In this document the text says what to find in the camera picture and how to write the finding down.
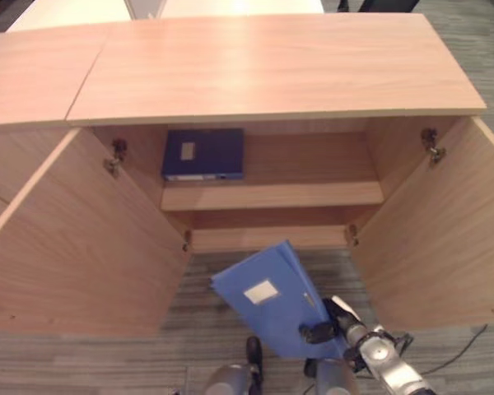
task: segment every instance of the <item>black cable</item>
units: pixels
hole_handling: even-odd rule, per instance
[[[311,384],[305,391],[302,393],[302,395],[306,395],[315,385]]]
[[[465,352],[467,352],[467,350],[470,348],[470,346],[471,346],[472,344],[474,344],[474,342],[476,341],[476,339],[478,339],[478,337],[480,337],[480,336],[481,336],[481,335],[482,335],[482,334],[483,334],[483,333],[487,330],[487,328],[488,328],[488,323],[486,323],[485,325],[483,325],[483,328],[481,328],[481,329],[478,331],[478,333],[476,333],[476,334],[472,337],[472,339],[470,339],[470,342],[468,342],[468,344],[467,344],[467,345],[463,348],[463,350],[461,350],[461,351],[458,353],[458,355],[456,355],[454,358],[451,358],[451,359],[447,360],[445,363],[443,363],[443,364],[441,364],[441,365],[436,366],[435,368],[432,368],[432,369],[429,369],[429,370],[427,370],[427,371],[422,372],[422,373],[421,373],[421,376],[427,376],[427,375],[429,375],[429,374],[433,374],[433,373],[435,373],[436,371],[441,370],[441,369],[445,368],[446,366],[453,364],[455,361],[457,361],[459,358],[461,358],[461,356],[463,356],[463,354],[464,354]],[[373,377],[373,376],[358,376],[358,375],[356,375],[356,377],[357,377],[358,379],[366,379],[366,380],[372,380],[372,379],[374,379],[374,377]]]

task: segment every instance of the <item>gray carpet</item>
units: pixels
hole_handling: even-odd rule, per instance
[[[9,6],[0,14],[0,31],[30,2],[2,1]],[[353,10],[360,5],[350,3]],[[324,8],[331,12],[337,4],[326,0]],[[481,92],[488,104],[484,119],[494,131],[494,0],[422,0],[416,12],[427,15]],[[217,366],[243,359],[249,330],[208,289],[208,278],[244,256],[196,257],[158,337],[114,341],[0,335],[0,395],[198,393]],[[374,322],[347,252],[303,253],[301,261],[323,295],[341,295],[367,322]],[[477,329],[415,333],[407,360],[429,369],[453,356]],[[310,383],[302,376],[301,361],[279,360],[266,351],[266,367],[266,394],[299,394]],[[440,395],[494,395],[494,325],[460,360],[429,380]],[[368,380],[361,381],[361,393],[384,395]]]

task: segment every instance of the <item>blue binder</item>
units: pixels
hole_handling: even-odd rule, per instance
[[[216,274],[212,288],[279,356],[343,357],[347,345],[341,337],[316,345],[301,338],[300,325],[313,326],[329,316],[288,241]]]

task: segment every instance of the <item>white label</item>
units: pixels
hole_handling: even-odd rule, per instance
[[[169,181],[203,181],[205,178],[202,175],[169,175]]]
[[[193,160],[196,156],[196,143],[184,142],[181,144],[181,160]]]
[[[260,282],[258,285],[249,288],[244,295],[254,304],[260,304],[279,295],[278,290],[269,280]]]

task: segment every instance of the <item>wooden cabinet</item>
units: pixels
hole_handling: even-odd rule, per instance
[[[92,132],[69,132],[0,222],[0,330],[153,334],[184,240]]]
[[[494,322],[494,135],[423,16],[104,29],[66,115],[40,116],[85,129],[0,205],[0,330],[152,334],[192,253],[284,239],[349,248],[390,329]],[[15,108],[9,128],[37,124]],[[168,130],[228,127],[245,130],[244,179],[161,179]]]
[[[0,133],[0,214],[64,134],[54,128]]]

